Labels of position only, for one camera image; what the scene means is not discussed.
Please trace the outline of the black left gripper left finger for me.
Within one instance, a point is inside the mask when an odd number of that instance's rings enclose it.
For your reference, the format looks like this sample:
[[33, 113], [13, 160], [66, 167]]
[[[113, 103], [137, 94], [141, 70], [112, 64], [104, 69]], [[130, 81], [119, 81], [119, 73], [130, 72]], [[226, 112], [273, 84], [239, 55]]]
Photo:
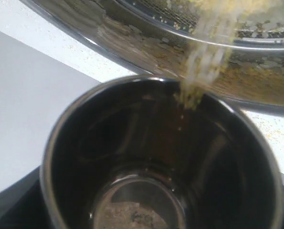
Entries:
[[42, 198], [40, 168], [0, 192], [0, 229], [52, 229]]

